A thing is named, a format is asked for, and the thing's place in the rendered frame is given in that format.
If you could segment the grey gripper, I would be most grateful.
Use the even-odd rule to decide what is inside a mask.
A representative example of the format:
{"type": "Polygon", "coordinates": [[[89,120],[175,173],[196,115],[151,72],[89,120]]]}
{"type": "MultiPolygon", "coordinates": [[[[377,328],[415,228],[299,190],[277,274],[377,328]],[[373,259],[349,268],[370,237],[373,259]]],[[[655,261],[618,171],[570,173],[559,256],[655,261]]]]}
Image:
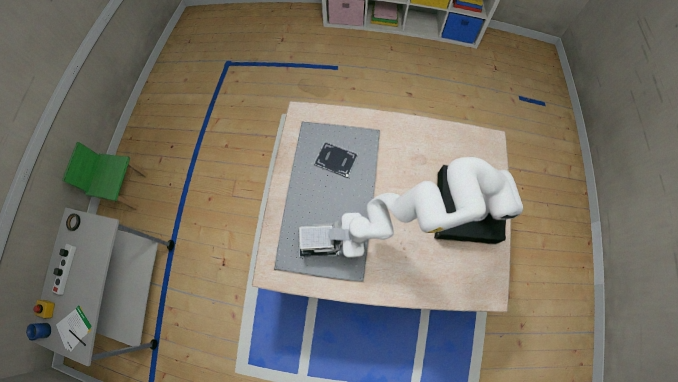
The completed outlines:
{"type": "MultiPolygon", "coordinates": [[[[349,229],[349,224],[352,219],[355,217],[361,216],[359,213],[346,213],[342,216],[342,226],[338,226],[338,222],[334,223],[325,223],[325,224],[313,224],[313,227],[316,226],[334,226],[335,228],[342,228],[342,229],[349,229]]],[[[315,248],[314,252],[332,252],[332,251],[340,251],[340,246],[343,245],[343,253],[346,257],[352,257],[352,256],[361,256],[364,253],[364,244],[362,243],[362,247],[358,247],[358,245],[351,240],[341,240],[341,244],[335,244],[335,249],[326,249],[326,248],[315,248]]]]}

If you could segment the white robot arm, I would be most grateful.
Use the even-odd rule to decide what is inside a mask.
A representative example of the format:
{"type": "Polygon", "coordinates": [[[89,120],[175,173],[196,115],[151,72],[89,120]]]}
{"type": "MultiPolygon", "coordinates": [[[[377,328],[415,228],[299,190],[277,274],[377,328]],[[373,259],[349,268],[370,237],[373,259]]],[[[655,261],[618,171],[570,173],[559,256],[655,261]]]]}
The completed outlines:
{"type": "Polygon", "coordinates": [[[359,216],[351,220],[349,229],[329,229],[330,240],[338,245],[341,240],[351,240],[361,247],[366,239],[391,238],[394,228],[389,210],[403,223],[418,219],[424,233],[481,221],[487,212],[494,219],[516,218],[522,213],[523,205],[515,181],[508,171],[500,171],[479,158],[456,159],[447,169],[455,213],[447,214],[438,187],[431,181],[423,181],[401,196],[395,193],[378,195],[367,204],[369,220],[359,216]]]}

